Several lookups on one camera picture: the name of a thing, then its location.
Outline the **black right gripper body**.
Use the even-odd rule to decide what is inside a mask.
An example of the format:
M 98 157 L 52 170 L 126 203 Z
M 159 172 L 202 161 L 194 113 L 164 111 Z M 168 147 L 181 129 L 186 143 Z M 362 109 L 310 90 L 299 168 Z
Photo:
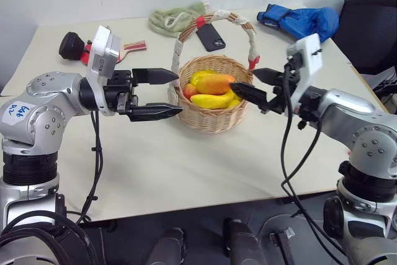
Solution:
M 284 88 L 283 85 L 273 87 L 273 94 L 275 94 L 275 97 L 267 102 L 266 109 L 278 114 L 282 114 L 285 112 L 287 107 L 284 96 Z

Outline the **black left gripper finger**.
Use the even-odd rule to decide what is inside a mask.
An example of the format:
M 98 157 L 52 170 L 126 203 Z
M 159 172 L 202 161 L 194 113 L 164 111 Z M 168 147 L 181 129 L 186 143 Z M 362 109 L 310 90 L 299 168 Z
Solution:
M 182 107 L 169 103 L 149 103 L 144 106 L 131 106 L 127 116 L 131 122 L 148 122 L 168 119 L 182 111 Z
M 175 81 L 179 76 L 164 68 L 134 68 L 132 78 L 138 84 L 167 84 Z

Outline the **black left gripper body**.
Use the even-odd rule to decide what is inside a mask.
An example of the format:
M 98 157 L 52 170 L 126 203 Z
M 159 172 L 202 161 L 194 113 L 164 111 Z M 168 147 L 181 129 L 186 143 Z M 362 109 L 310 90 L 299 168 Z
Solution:
M 135 87 L 137 87 L 137 83 L 130 70 L 114 71 L 112 77 L 104 86 L 107 107 L 119 114 L 131 113 L 133 107 L 138 105 Z

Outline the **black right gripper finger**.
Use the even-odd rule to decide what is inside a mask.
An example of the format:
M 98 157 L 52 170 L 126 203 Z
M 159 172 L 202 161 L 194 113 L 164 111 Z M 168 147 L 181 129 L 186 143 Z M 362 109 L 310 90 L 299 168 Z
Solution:
M 253 70 L 254 76 L 261 82 L 270 86 L 282 86 L 284 73 L 270 68 L 259 68 Z
M 251 84 L 245 82 L 234 82 L 230 83 L 230 88 L 238 97 L 255 104 L 258 107 L 265 107 L 267 105 L 267 93 L 255 88 Z

